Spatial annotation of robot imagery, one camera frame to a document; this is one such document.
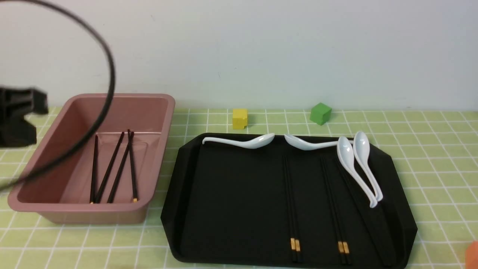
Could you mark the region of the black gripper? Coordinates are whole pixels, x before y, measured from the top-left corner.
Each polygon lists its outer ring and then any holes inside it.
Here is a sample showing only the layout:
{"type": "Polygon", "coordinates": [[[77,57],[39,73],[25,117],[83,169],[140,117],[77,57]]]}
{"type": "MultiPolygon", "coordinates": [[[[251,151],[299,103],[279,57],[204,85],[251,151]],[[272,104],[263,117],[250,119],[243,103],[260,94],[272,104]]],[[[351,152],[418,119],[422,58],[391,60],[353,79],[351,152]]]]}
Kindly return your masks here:
{"type": "Polygon", "coordinates": [[[49,113],[47,94],[35,87],[1,87],[0,146],[25,148],[37,143],[37,129],[25,119],[28,114],[49,113]]]}

